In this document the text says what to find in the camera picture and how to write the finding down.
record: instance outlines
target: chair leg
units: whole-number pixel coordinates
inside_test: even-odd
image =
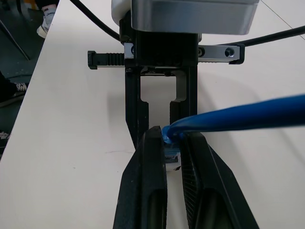
[[[21,1],[20,1],[20,0],[16,0],[16,5],[17,5],[17,10],[18,10],[18,12],[22,14],[22,10],[21,10]]]
[[[5,27],[3,22],[0,20],[0,30],[4,32],[6,37],[9,39],[10,42],[13,43],[13,45],[21,52],[21,54],[29,61],[30,57],[27,55],[27,53],[18,45],[18,43],[15,41],[13,36],[11,35],[10,31]]]

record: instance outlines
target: dark floor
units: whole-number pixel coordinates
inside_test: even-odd
[[[22,4],[22,14],[17,11],[14,0],[9,0],[11,10],[4,11],[0,3],[0,20],[10,31],[16,42],[30,56],[30,61],[0,31],[0,71],[6,78],[21,74],[32,74],[39,57],[44,39],[36,29],[41,25],[41,11],[29,10]],[[30,76],[12,78],[15,83],[29,82]],[[0,130],[10,133],[16,120],[21,102],[0,108]]]

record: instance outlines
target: blue cable tip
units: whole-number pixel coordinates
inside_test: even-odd
[[[163,141],[165,143],[167,143],[167,144],[171,144],[172,143],[171,139],[167,136],[167,131],[168,131],[169,128],[170,128],[170,126],[166,125],[165,127],[162,128],[162,131],[161,131],[162,137],[163,137]]]

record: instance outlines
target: blue cable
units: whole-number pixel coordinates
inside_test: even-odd
[[[235,106],[180,119],[162,129],[172,143],[184,132],[215,132],[305,125],[305,95]]]

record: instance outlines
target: table surface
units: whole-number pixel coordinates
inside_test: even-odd
[[[114,30],[110,0],[82,0]],[[300,0],[265,0],[290,26]],[[294,23],[298,13],[303,22]],[[254,38],[289,25],[260,2],[246,36],[204,35],[201,44]],[[198,112],[304,93],[305,41],[246,49],[245,63],[199,64]],[[61,0],[0,163],[0,228],[112,228],[122,172],[134,148],[125,123],[124,70],[90,70],[87,51],[123,47]],[[175,79],[145,78],[151,125],[168,123]],[[234,172],[260,228],[303,228],[305,128],[205,134]],[[187,228],[181,173],[168,174],[168,228]]]

